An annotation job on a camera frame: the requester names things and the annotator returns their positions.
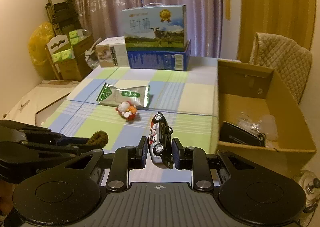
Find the toy car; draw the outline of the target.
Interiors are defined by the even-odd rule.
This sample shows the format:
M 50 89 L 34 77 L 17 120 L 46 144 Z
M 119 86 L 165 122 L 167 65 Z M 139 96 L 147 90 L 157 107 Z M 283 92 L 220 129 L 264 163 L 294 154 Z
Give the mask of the toy car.
M 148 146 L 151 160 L 153 164 L 159 168 L 173 168 L 172 133 L 173 129 L 169 127 L 167 120 L 161 112 L 153 116 L 148 137 Z

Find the black FLYCO shaver box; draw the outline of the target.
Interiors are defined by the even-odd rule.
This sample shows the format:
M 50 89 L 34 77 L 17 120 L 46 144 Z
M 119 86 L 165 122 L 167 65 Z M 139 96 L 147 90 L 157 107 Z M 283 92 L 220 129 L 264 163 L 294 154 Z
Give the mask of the black FLYCO shaver box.
M 220 129 L 219 140 L 249 146 L 265 146 L 265 134 L 259 133 L 256 136 L 229 122 L 223 122 Z

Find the cotton swab bag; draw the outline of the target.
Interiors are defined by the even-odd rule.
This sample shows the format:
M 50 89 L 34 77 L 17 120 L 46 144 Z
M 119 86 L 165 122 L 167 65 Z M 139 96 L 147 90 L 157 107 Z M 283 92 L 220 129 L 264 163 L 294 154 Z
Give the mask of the cotton swab bag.
M 244 112 L 240 113 L 240 116 L 238 117 L 237 125 L 246 130 L 246 131 L 256 131 L 259 133 L 261 131 L 261 127 L 259 123 L 254 123 L 251 118 Z

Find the clear plastic soap case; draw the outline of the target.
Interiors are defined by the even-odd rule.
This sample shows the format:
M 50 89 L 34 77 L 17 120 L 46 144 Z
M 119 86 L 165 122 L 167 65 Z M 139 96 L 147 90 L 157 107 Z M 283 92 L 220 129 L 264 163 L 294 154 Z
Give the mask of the clear plastic soap case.
M 276 119 L 273 115 L 266 114 L 260 117 L 260 131 L 266 135 L 268 141 L 276 141 L 278 139 L 278 131 Z

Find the red Doraemon figurine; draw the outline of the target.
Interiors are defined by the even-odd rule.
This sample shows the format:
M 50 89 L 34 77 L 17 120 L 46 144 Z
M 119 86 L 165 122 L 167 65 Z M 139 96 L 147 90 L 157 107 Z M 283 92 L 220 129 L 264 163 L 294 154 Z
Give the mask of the red Doraemon figurine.
M 125 120 L 133 121 L 137 114 L 137 106 L 129 101 L 123 101 L 116 107 L 116 111 Z

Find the plaid bed sheet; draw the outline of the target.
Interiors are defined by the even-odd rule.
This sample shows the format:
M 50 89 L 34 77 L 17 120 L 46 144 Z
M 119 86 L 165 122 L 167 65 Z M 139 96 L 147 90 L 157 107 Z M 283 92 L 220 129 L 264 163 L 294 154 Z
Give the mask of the plaid bed sheet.
M 115 107 L 97 101 L 104 84 L 125 89 L 147 85 L 149 105 L 139 108 L 132 121 Z M 185 147 L 216 150 L 218 136 L 217 59 L 191 57 L 186 71 L 132 68 L 96 68 L 62 102 L 43 126 L 73 137 L 90 137 L 105 131 L 105 153 L 135 146 L 148 136 L 151 120 L 163 113 L 173 129 L 172 137 Z

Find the silver green tea packet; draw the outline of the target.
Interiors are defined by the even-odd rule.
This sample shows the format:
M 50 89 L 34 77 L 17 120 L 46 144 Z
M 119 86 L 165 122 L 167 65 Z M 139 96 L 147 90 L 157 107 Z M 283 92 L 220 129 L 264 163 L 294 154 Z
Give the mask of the silver green tea packet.
M 121 89 L 105 83 L 99 92 L 97 102 L 101 105 L 117 107 L 120 103 L 128 101 L 137 107 L 147 108 L 150 102 L 149 92 L 149 85 Z

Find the large cardboard box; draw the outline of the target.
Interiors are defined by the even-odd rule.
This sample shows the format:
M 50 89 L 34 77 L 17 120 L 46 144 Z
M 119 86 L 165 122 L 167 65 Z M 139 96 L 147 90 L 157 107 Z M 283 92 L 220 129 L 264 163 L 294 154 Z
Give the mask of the large cardboard box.
M 217 150 L 231 151 L 288 176 L 315 155 L 316 146 L 303 113 L 275 70 L 219 60 L 217 87 L 220 123 L 236 123 L 241 113 L 253 121 L 269 114 L 275 117 L 278 131 L 274 148 L 218 141 Z

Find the yellow plastic bag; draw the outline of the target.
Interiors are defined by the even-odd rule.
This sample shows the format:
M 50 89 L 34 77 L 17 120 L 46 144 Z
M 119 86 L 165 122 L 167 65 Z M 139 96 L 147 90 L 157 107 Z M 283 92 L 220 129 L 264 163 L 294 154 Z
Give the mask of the yellow plastic bag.
M 49 53 L 47 44 L 54 36 L 52 24 L 45 21 L 33 31 L 28 42 L 28 51 L 31 62 L 39 76 L 47 81 L 55 78 L 52 65 L 47 56 Z

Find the cardboard box with tissue packs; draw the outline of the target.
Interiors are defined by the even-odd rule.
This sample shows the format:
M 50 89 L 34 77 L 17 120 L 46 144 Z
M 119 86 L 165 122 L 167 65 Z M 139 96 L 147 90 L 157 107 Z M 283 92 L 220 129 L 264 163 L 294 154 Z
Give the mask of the cardboard box with tissue packs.
M 85 52 L 94 44 L 93 36 L 69 38 L 57 35 L 47 44 L 50 63 L 58 79 L 65 81 L 82 81 L 91 71 L 85 60 Z

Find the white beige product box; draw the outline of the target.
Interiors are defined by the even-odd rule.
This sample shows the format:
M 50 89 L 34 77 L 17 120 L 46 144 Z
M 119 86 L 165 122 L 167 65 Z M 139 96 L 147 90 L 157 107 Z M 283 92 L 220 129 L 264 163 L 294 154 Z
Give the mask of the white beige product box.
M 123 36 L 106 38 L 95 47 L 102 68 L 129 67 L 129 59 Z

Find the black folding hand cart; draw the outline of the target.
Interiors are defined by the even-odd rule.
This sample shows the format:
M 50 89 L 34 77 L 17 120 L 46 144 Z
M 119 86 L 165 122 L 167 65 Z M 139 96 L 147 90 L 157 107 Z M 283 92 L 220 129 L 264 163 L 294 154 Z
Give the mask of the black folding hand cart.
M 82 29 L 79 14 L 76 12 L 73 0 L 64 0 L 53 4 L 48 0 L 46 11 L 55 35 L 66 35 L 76 29 Z

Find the blue milk carton box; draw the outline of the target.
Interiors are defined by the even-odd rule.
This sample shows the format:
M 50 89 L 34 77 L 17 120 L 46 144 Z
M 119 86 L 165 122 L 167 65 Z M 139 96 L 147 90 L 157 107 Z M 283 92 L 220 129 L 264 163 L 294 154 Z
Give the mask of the blue milk carton box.
M 191 42 L 186 5 L 150 3 L 120 12 L 132 69 L 187 70 Z

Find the quilted beige chair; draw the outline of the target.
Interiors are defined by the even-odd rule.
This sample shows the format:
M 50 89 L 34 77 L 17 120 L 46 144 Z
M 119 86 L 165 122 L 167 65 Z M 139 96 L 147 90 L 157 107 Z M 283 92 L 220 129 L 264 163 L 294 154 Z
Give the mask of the quilted beige chair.
M 312 66 L 308 49 L 282 35 L 256 33 L 249 63 L 274 69 L 295 101 L 300 102 Z

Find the wooden door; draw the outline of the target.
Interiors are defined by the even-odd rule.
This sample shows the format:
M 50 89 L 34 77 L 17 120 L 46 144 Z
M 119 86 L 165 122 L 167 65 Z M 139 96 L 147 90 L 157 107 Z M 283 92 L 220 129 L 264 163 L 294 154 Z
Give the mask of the wooden door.
M 293 39 L 310 49 L 316 0 L 241 0 L 238 59 L 248 62 L 257 32 Z

